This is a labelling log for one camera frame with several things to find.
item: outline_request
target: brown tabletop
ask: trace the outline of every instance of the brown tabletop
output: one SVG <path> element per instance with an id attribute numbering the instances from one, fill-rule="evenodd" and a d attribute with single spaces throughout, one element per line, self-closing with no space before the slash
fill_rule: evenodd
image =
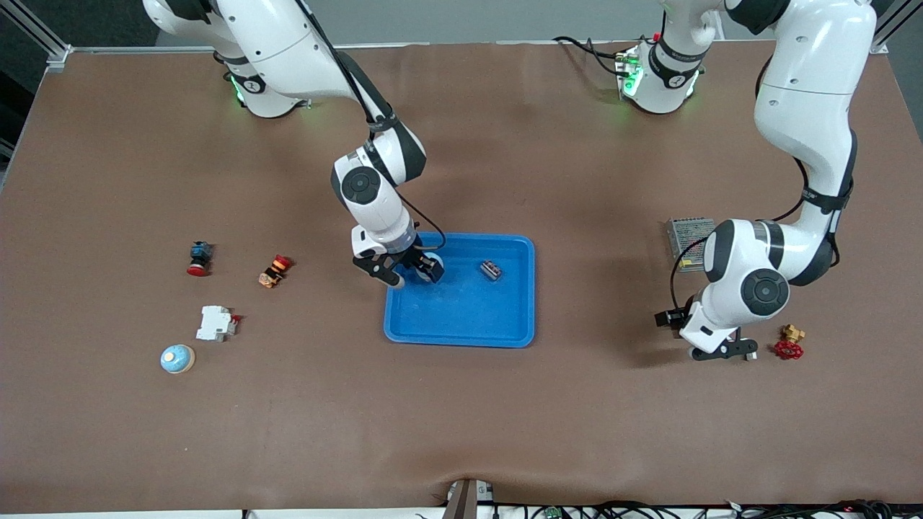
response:
<path id="1" fill-rule="evenodd" d="M 541 503 L 921 501 L 923 149 L 884 56 L 853 103 L 842 266 L 745 329 L 768 346 L 793 322 L 804 357 L 696 363 L 653 325 L 665 220 L 799 195 L 752 121 L 771 50 L 716 44 L 666 116 L 572 47 L 354 53 L 426 145 L 402 192 L 448 231 L 534 241 L 536 335 L 513 351 L 384 336 L 330 191 L 357 105 L 260 120 L 208 54 L 72 55 L 0 199 L 0 512 L 428 505 L 464 477 Z M 185 273 L 194 240 L 208 278 Z M 267 290 L 275 254 L 297 265 Z M 704 283 L 679 277 L 682 298 Z M 196 341 L 203 305 L 239 333 Z M 177 343 L 198 360 L 174 376 Z"/>

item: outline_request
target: plastic tray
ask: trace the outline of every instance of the plastic tray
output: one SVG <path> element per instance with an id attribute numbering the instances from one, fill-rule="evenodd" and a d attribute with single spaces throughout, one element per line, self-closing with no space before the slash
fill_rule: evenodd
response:
<path id="1" fill-rule="evenodd" d="M 436 233 L 420 233 L 425 245 Z M 406 284 L 388 289 L 385 335 L 397 343 L 523 348 L 535 337 L 535 247 L 519 235 L 447 233 L 437 251 L 446 272 L 437 284 L 402 272 Z M 491 260 L 496 281 L 481 272 Z"/>

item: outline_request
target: blue round object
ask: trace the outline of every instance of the blue round object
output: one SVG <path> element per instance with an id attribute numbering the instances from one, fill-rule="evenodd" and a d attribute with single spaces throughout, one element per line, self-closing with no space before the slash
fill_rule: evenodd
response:
<path id="1" fill-rule="evenodd" d="M 174 344 L 161 353 L 161 368 L 167 373 L 182 373 L 192 368 L 196 352 L 184 344 Z"/>

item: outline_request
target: green led light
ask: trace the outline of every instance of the green led light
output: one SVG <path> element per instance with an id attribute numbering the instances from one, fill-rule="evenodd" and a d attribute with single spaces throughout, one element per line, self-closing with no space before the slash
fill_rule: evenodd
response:
<path id="1" fill-rule="evenodd" d="M 625 78 L 625 87 L 623 91 L 627 96 L 633 96 L 635 92 L 638 91 L 638 84 L 641 83 L 641 78 L 644 77 L 644 69 L 640 66 L 635 67 L 635 69 Z"/>
<path id="2" fill-rule="evenodd" d="M 234 80 L 234 77 L 231 77 L 231 84 L 234 85 L 234 91 L 237 93 L 237 101 L 244 102 L 244 94 L 240 91 L 240 85 L 237 84 L 237 81 Z"/>
<path id="3" fill-rule="evenodd" d="M 699 78 L 699 73 L 696 72 L 692 79 L 689 80 L 689 89 L 686 91 L 686 97 L 692 95 L 692 89 L 695 88 L 695 80 Z"/>

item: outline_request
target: robotic arm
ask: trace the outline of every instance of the robotic arm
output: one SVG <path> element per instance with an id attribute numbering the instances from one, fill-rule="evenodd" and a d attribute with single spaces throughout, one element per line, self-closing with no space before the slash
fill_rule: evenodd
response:
<path id="1" fill-rule="evenodd" d="M 151 20 L 174 35 L 211 44 L 242 103 L 261 117 L 285 115 L 302 100 L 345 97 L 366 114 L 369 138 L 333 165 L 330 182 L 353 215 L 353 263 L 389 286 L 398 265 L 430 282 L 443 274 L 395 187 L 423 173 L 426 152 L 375 85 L 330 44 L 302 0 L 143 0 Z"/>
<path id="2" fill-rule="evenodd" d="M 693 358 L 726 357 L 734 353 L 732 333 L 777 315 L 788 302 L 790 285 L 816 281 L 835 264 L 834 256 L 838 260 L 835 235 L 852 192 L 857 151 L 856 135 L 849 128 L 849 104 L 869 54 L 875 13 L 868 0 L 662 3 L 663 35 L 648 51 L 641 50 L 637 67 L 626 62 L 635 68 L 630 72 L 636 78 L 634 92 L 623 86 L 625 95 L 657 113 L 682 104 L 687 84 L 695 79 L 707 50 L 705 44 L 710 43 L 707 24 L 703 27 L 699 22 L 708 9 L 725 8 L 734 21 L 754 33 L 774 26 L 777 43 L 761 79 L 754 118 L 760 133 L 803 163 L 807 172 L 804 204 L 795 223 L 727 220 L 719 224 L 705 242 L 709 284 L 685 309 L 658 319 L 679 328 L 679 334 L 694 346 Z M 626 85 L 631 80 L 629 74 Z"/>

